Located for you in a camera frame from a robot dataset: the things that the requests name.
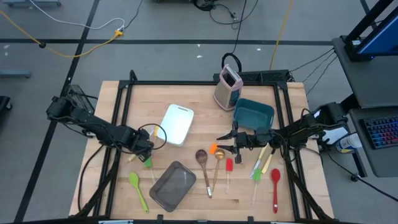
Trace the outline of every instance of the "kitchen utensil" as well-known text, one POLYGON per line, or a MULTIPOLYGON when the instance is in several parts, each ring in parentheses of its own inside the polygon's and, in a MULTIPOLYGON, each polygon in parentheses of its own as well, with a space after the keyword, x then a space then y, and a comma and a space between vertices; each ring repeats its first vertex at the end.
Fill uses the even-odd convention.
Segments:
POLYGON ((203 169, 203 173, 205 175, 207 195, 209 196, 209 198, 211 198, 211 188, 210 188, 210 184, 209 184, 209 178, 207 177, 207 173, 206 173, 207 153, 203 149, 199 149, 197 151, 197 153, 195 154, 195 157, 196 157, 199 165, 203 169))
POLYGON ((152 185, 155 185, 156 183, 156 178, 154 175, 154 171, 152 170, 152 156, 150 158, 148 158, 145 162, 144 162, 144 166, 146 168, 150 169, 150 176, 152 177, 152 185))
POLYGON ((226 164, 225 164, 225 170, 226 170, 226 185, 225 185, 225 194, 228 194, 229 192, 229 173, 232 172, 234 169, 232 159, 227 159, 226 164))
POLYGON ((242 78, 229 65, 225 65, 213 97, 221 108, 232 110, 241 96, 242 87, 242 78))
POLYGON ((147 203, 145 202, 145 199, 142 196, 141 191, 139 190, 139 187, 138 187, 138 182, 139 182, 138 175, 135 172, 130 173, 129 180, 130 180, 130 184, 133 185, 138 192, 139 200, 141 201, 141 205, 142 205, 142 208, 144 209, 145 213, 149 213, 147 203))
POLYGON ((277 213, 278 212, 277 184, 280 179, 279 169, 273 169, 271 171, 271 179, 274 182, 274 213, 277 213))
POLYGON ((178 161, 174 161, 150 189, 149 196, 164 210, 172 212, 188 194, 197 177, 178 161))
POLYGON ((257 169, 257 168, 260 166, 262 155, 264 155, 264 152, 266 151, 266 149, 267 149, 268 146, 269 146, 269 144, 267 143, 267 145, 264 146, 264 147, 261 149, 261 152, 260 152, 260 154, 259 154, 259 158, 258 158, 257 162, 255 163, 255 165, 254 165, 254 167, 253 167, 253 170, 252 170, 251 173, 250 173, 250 178, 253 177, 253 175, 254 175, 254 170, 257 169))
POLYGON ((217 144, 216 143, 211 144, 211 146, 209 148, 209 153, 211 155, 214 155, 214 153, 216 153, 216 151, 217 151, 217 144))
POLYGON ((259 182, 261 180, 261 170, 260 169, 254 170, 253 180, 255 181, 255 184, 254 184, 253 193, 251 194, 250 206, 253 206, 254 202, 256 201, 257 186, 259 185, 259 182))
POLYGON ((267 159, 266 163, 264 164, 264 167, 262 167, 261 172, 262 172, 263 174, 265 174, 265 173, 267 172, 267 169, 268 169, 268 167, 269 167, 269 164, 271 163, 271 159, 272 159, 272 156, 273 156, 274 153, 275 153, 275 150, 276 150, 276 149, 273 149, 273 150, 272 150, 271 154, 269 154, 269 156, 268 156, 268 159, 267 159))
POLYGON ((222 149, 217 150, 214 155, 216 156, 217 159, 217 166, 216 166, 216 173, 214 174, 214 179, 213 179, 213 188, 212 191, 214 192, 214 187, 216 186, 216 180, 217 180, 217 173, 218 173, 218 166, 220 164, 220 160, 223 160, 225 157, 225 152, 222 149))

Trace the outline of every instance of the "keyboard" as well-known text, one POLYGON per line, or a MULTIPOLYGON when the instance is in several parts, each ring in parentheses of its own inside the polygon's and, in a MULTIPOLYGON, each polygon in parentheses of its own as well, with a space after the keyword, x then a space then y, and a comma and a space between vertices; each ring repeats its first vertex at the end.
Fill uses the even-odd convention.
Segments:
POLYGON ((373 149, 398 146, 398 116, 364 119, 363 125, 373 149))
MULTIPOLYGON (((274 82, 291 82, 292 76, 288 70, 271 70, 271 71, 257 71, 257 72, 238 72, 239 76, 244 82, 256 83, 274 83, 274 82)), ((213 75, 213 80, 218 82, 220 74, 213 75)))

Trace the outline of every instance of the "white cable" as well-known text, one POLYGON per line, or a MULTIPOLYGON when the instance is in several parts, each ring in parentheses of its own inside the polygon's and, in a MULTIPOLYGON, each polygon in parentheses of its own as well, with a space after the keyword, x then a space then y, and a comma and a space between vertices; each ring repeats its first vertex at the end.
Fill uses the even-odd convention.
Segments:
POLYGON ((56 18, 54 18, 54 17, 48 15, 45 11, 43 11, 43 9, 41 9, 39 6, 37 6, 37 5, 33 2, 33 0, 29 0, 29 1, 30 1, 38 10, 40 10, 41 12, 43 12, 46 16, 48 16, 49 18, 51 18, 51 19, 54 20, 55 22, 60 22, 60 23, 63 23, 63 24, 70 24, 70 25, 75 25, 75 26, 82 26, 82 27, 86 27, 86 28, 89 28, 89 29, 94 29, 94 30, 96 30, 96 29, 101 29, 102 27, 108 25, 108 24, 109 24, 110 22, 112 22, 112 21, 120 20, 120 21, 123 21, 123 25, 122 25, 118 30, 123 30, 123 29, 124 29, 125 21, 124 21, 124 19, 121 19, 121 18, 114 18, 114 19, 111 19, 109 22, 105 23, 104 25, 102 25, 102 26, 100 26, 100 27, 89 27, 89 26, 86 26, 86 25, 84 25, 84 24, 77 24, 77 23, 73 23, 73 22, 60 21, 60 20, 58 20, 58 19, 56 19, 56 18))

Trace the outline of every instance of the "computer keyboard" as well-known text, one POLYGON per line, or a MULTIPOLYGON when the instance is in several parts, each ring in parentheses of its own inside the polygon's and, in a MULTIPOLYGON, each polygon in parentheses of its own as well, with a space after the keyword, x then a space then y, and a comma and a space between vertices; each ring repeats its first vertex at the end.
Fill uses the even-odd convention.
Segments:
POLYGON ((373 149, 398 146, 398 116, 364 119, 363 125, 373 149))

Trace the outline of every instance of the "green spoon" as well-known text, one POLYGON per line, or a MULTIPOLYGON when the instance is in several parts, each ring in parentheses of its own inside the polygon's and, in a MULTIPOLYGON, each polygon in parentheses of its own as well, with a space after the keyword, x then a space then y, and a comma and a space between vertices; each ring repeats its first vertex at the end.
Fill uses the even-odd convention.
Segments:
POLYGON ((138 175, 136 173, 134 173, 134 172, 130 173, 129 180, 130 180, 130 184, 133 185, 137 189, 137 192, 138 192, 138 195, 139 195, 139 200, 141 201, 142 208, 144 209, 144 211, 146 213, 149 213, 148 205, 145 202, 145 199, 142 196, 141 191, 139 190, 139 187, 138 187, 138 182, 139 182, 138 175))

